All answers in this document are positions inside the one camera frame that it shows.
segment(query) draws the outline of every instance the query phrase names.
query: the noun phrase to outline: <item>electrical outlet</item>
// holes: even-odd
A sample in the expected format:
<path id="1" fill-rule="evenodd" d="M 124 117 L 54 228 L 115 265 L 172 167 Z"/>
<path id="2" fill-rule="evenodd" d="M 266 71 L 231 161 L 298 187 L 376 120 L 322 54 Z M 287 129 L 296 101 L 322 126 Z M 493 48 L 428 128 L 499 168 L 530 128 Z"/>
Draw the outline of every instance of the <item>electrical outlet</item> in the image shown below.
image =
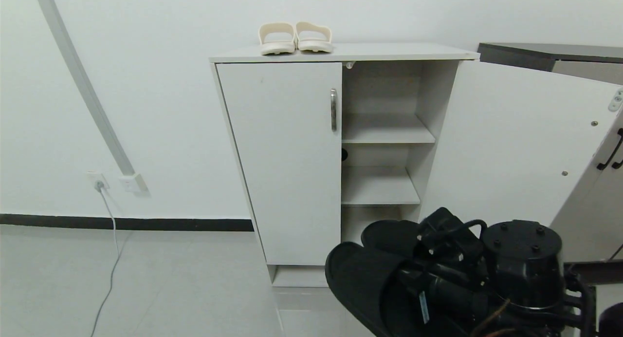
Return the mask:
<path id="1" fill-rule="evenodd" d="M 126 192 L 147 191 L 145 181 L 143 181 L 143 177 L 139 173 L 135 173 L 134 175 L 123 175 L 119 178 L 119 181 Z"/>
<path id="2" fill-rule="evenodd" d="M 95 187 L 96 182 L 101 181 L 104 184 L 104 188 L 110 188 L 109 184 L 106 182 L 106 179 L 104 179 L 104 174 L 102 173 L 87 172 L 87 178 L 89 178 L 89 182 L 91 183 L 92 187 Z"/>

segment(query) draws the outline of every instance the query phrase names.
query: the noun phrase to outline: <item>black slipper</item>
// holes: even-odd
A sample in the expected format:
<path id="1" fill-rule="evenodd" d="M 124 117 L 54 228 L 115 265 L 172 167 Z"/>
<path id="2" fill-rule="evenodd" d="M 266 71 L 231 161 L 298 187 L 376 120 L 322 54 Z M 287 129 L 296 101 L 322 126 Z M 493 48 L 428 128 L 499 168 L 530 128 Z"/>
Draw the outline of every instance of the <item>black slipper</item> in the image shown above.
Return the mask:
<path id="1" fill-rule="evenodd" d="M 338 301 L 376 337 L 465 336 L 454 321 L 429 312 L 430 306 L 423 317 L 421 301 L 396 279 L 404 266 L 405 257 L 345 242 L 327 257 L 325 276 Z"/>
<path id="2" fill-rule="evenodd" d="M 412 258 L 419 244 L 419 229 L 418 223 L 408 220 L 380 220 L 369 224 L 361 232 L 361 243 L 365 248 Z"/>

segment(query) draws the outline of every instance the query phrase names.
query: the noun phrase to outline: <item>door handle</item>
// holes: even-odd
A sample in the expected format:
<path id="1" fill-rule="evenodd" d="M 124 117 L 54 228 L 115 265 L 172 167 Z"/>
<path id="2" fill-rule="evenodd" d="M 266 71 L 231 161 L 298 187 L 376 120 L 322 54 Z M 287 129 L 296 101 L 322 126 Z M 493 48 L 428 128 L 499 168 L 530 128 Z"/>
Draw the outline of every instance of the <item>door handle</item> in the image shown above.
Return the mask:
<path id="1" fill-rule="evenodd" d="M 610 155 L 610 158 L 608 158 L 608 160 L 605 162 L 605 164 L 604 163 L 597 164 L 597 169 L 604 170 L 608 166 L 608 164 L 610 164 L 610 162 L 612 162 L 612 158 L 614 158 L 614 155 L 617 153 L 617 151 L 621 147 L 621 143 L 623 142 L 623 128 L 620 128 L 619 131 L 617 131 L 617 134 L 619 135 L 619 142 L 617 143 L 617 146 L 614 148 L 614 151 L 612 151 L 612 154 Z M 621 166 L 623 166 L 623 160 L 621 160 L 621 163 L 613 163 L 612 164 L 612 167 L 614 169 L 621 168 Z"/>
<path id="2" fill-rule="evenodd" d="M 331 131 L 338 130 L 338 91 L 331 89 Z"/>

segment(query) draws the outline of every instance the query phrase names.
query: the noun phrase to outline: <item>open cabinet door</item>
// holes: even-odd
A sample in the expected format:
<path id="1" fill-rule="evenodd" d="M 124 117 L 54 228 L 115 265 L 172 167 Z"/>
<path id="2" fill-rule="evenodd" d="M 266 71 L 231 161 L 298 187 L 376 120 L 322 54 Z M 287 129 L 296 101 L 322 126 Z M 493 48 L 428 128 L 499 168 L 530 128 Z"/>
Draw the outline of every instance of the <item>open cabinet door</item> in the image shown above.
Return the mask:
<path id="1" fill-rule="evenodd" d="M 420 220 L 445 206 L 463 221 L 551 224 L 618 115 L 608 110 L 617 89 L 568 75 L 461 63 Z"/>

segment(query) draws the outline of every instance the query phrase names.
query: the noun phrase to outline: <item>power cord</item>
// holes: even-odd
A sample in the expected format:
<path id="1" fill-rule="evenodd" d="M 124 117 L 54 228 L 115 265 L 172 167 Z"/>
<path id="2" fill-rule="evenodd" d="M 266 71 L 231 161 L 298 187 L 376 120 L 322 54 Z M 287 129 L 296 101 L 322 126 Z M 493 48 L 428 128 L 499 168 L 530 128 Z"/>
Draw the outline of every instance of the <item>power cord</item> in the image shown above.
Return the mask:
<path id="1" fill-rule="evenodd" d="M 115 248 L 116 248 L 116 251 L 117 251 L 117 259 L 115 261 L 115 264 L 113 265 L 113 270 L 111 270 L 111 272 L 110 272 L 110 289 L 109 289 L 109 292 L 106 294 L 106 297 L 104 297 L 104 300 L 102 301 L 102 304 L 100 305 L 100 309 L 97 311 L 97 315 L 95 316 L 95 323 L 93 323 L 93 331 L 91 331 L 91 337 L 93 337 L 93 335 L 95 335 L 95 328 L 97 327 L 98 320 L 100 320 L 100 313 L 102 312 L 102 308 L 104 307 L 104 303 L 106 303 L 107 299 L 109 299 L 109 295 L 110 295 L 110 293 L 113 290 L 113 275 L 115 274 L 116 265 L 119 262 L 119 259 L 121 258 L 121 252 L 119 251 L 119 244 L 116 241 L 116 220 L 115 220 L 115 217 L 113 216 L 113 213 L 110 211 L 108 202 L 106 202 L 106 197 L 104 197 L 104 193 L 102 192 L 103 188 L 104 188 L 104 183 L 103 182 L 101 182 L 101 181 L 95 182 L 95 190 L 98 191 L 100 193 L 100 195 L 102 196 L 102 200 L 104 201 L 104 205 L 106 206 L 106 210 L 109 211 L 110 218 L 113 220 L 113 237 L 115 239 Z"/>

